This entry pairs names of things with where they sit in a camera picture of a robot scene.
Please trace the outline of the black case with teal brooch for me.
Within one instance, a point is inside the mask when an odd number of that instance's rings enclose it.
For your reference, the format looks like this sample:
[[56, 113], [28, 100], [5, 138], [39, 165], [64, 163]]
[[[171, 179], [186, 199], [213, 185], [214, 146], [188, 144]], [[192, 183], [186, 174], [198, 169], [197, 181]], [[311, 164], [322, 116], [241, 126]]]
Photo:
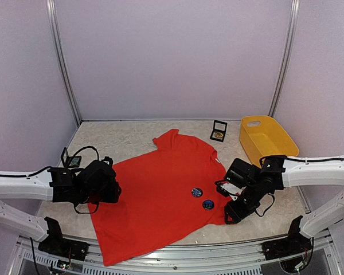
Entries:
[[79, 168], [81, 163], [81, 156], [69, 156], [66, 147], [63, 148], [60, 159], [64, 168]]

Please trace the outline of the red t-shirt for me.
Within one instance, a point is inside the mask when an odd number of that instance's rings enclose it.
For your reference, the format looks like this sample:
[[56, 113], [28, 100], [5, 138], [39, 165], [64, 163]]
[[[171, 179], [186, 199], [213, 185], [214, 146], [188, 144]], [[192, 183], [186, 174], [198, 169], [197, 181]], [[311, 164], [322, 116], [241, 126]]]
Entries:
[[[226, 171], [217, 151], [171, 129], [153, 140], [156, 150], [114, 164], [122, 193], [118, 203], [89, 205], [103, 256], [111, 266], [175, 243], [209, 224], [224, 224], [228, 198], [216, 191]], [[193, 188], [202, 197], [191, 194]], [[214, 202], [213, 210], [202, 207]]]

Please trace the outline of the yellow plastic basket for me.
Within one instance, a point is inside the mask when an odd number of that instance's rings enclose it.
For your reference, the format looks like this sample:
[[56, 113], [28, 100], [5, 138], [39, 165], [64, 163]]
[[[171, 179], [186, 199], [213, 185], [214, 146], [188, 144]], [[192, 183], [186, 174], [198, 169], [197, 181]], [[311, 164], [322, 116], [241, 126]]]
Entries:
[[270, 116], [242, 118], [239, 141], [250, 162], [258, 167], [263, 156], [299, 155], [298, 146], [285, 129]]

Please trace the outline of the black case with yellow brooch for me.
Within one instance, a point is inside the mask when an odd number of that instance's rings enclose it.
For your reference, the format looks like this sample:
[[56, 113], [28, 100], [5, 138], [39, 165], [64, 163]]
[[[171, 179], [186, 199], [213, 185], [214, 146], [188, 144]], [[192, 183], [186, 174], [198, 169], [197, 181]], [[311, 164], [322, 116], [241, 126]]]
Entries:
[[210, 134], [210, 140], [223, 142], [226, 136], [228, 123], [224, 121], [214, 120], [213, 129]]

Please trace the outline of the yellow sunflower brooch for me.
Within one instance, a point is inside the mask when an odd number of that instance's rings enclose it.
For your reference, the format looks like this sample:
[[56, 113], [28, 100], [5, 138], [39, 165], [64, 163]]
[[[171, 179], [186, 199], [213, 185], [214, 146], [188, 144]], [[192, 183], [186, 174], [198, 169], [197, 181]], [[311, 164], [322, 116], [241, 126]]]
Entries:
[[216, 137], [216, 138], [223, 138], [224, 137], [224, 134], [222, 133], [222, 132], [215, 132], [214, 133], [214, 136]]

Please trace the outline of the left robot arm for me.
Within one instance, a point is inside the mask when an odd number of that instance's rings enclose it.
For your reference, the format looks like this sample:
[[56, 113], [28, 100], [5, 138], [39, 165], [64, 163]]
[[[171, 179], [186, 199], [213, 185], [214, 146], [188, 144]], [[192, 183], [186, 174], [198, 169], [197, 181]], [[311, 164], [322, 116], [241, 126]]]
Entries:
[[35, 199], [68, 202], [74, 207], [91, 203], [117, 203], [122, 189], [116, 180], [112, 160], [94, 160], [85, 168], [45, 167], [37, 172], [0, 172], [0, 225], [32, 238], [58, 255], [69, 243], [55, 219], [41, 218], [9, 206], [6, 199]]

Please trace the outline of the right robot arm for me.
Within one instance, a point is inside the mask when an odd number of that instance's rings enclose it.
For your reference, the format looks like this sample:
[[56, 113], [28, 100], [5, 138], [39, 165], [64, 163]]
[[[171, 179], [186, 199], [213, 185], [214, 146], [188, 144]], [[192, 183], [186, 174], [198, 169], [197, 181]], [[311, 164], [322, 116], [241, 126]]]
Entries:
[[[344, 155], [328, 158], [297, 158], [286, 155], [264, 156], [259, 165], [236, 158], [217, 191], [231, 200], [224, 207], [226, 224], [238, 224], [255, 213], [265, 195], [298, 186], [342, 186], [344, 188]], [[292, 221], [282, 250], [294, 254], [329, 226], [344, 219], [344, 189], [313, 212]]]

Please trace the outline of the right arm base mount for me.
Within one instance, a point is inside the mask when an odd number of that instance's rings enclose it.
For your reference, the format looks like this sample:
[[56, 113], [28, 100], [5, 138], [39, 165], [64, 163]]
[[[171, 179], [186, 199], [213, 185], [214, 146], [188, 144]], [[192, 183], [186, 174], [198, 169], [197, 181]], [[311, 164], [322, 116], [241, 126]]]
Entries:
[[262, 249], [266, 260], [274, 260], [311, 250], [312, 242], [310, 239], [299, 241], [283, 238], [264, 242]]

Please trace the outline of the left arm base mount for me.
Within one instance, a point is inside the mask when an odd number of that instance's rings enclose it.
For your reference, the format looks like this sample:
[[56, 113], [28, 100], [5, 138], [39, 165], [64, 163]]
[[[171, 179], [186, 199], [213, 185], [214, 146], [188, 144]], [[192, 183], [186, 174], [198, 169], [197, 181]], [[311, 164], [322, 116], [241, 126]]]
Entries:
[[70, 260], [84, 261], [88, 253], [89, 244], [72, 239], [45, 239], [38, 244], [38, 249]]

